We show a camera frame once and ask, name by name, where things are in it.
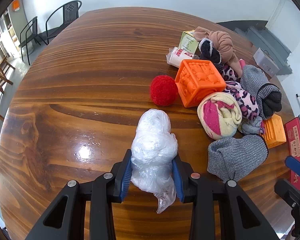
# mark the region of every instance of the metal screw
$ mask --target metal screw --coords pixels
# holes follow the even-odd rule
[[[111,179],[113,177],[113,174],[111,172],[107,172],[107,173],[103,174],[103,177],[105,179]]]
[[[230,187],[235,187],[235,186],[237,186],[237,183],[236,183],[234,180],[229,180],[229,181],[228,181],[228,185],[229,185]]]
[[[197,172],[191,173],[191,178],[193,179],[199,179],[200,178],[200,174]]]
[[[71,180],[71,181],[68,182],[68,186],[69,186],[69,187],[73,187],[73,186],[75,186],[76,184],[77,184],[77,182],[76,182],[75,180]]]

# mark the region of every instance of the blue clip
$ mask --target blue clip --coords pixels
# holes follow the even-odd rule
[[[300,176],[300,162],[297,159],[292,156],[288,156],[285,160],[285,164],[288,168]]]

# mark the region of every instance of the wooden table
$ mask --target wooden table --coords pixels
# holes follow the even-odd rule
[[[155,76],[176,76],[177,68],[166,63],[168,49],[178,46],[182,31],[197,26],[228,31],[238,58],[254,63],[256,48],[236,33],[195,16],[153,8],[87,12],[39,55],[10,104],[0,138],[0,205],[12,240],[26,237],[69,180],[94,180],[121,161],[140,116],[150,108],[169,115],[181,159],[207,173],[212,139],[196,108],[184,108],[180,98],[158,107],[149,98]],[[283,116],[290,113],[282,110]],[[278,233],[292,222],[288,205],[274,193],[276,180],[289,177],[282,161],[287,155],[286,144],[271,149],[267,160],[240,181]],[[153,194],[131,185],[125,201],[113,205],[117,239],[188,239],[190,204],[176,200],[162,214],[156,209]],[[219,222],[216,232],[220,234]]]

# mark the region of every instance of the grey floor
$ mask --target grey floor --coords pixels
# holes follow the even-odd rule
[[[34,60],[38,57],[38,55],[45,47],[46,45],[44,45],[43,43],[41,46],[36,45],[34,47],[34,51],[29,55],[30,65],[34,62]],[[24,61],[25,62],[22,62],[21,57],[10,61],[10,63],[16,69],[13,70],[12,68],[10,68],[9,71],[7,72],[7,78],[13,82],[13,85],[5,84],[4,94],[0,92],[0,114],[2,116],[5,116],[5,114],[7,113],[13,95],[15,94],[20,82],[22,81],[23,77],[25,76],[25,74],[30,68],[26,56],[24,57]],[[1,132],[1,128],[2,128],[2,121],[0,121],[0,132]]]

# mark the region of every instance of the grey sock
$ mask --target grey sock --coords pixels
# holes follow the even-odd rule
[[[223,182],[238,181],[265,161],[268,147],[263,138],[248,134],[241,139],[222,138],[208,147],[207,171],[217,175]]]
[[[259,134],[261,123],[262,118],[259,115],[254,120],[245,120],[241,124],[241,132],[243,134]]]
[[[259,115],[263,120],[269,119],[275,111],[281,110],[281,91],[274,84],[269,83],[263,71],[253,65],[245,65],[240,80],[242,87],[255,96],[259,106]],[[279,94],[273,98],[273,92]]]

